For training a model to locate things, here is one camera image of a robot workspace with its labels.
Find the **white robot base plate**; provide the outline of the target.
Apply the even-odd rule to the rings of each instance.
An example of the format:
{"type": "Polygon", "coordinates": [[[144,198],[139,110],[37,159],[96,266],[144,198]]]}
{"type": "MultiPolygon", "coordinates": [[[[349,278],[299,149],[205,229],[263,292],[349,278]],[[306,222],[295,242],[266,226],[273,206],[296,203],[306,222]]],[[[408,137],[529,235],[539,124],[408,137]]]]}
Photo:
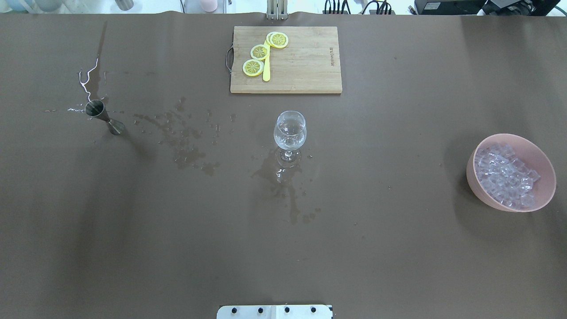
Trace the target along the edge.
{"type": "Polygon", "coordinates": [[[333,319],[331,305],[225,305],[216,314],[217,319],[333,319]]]}

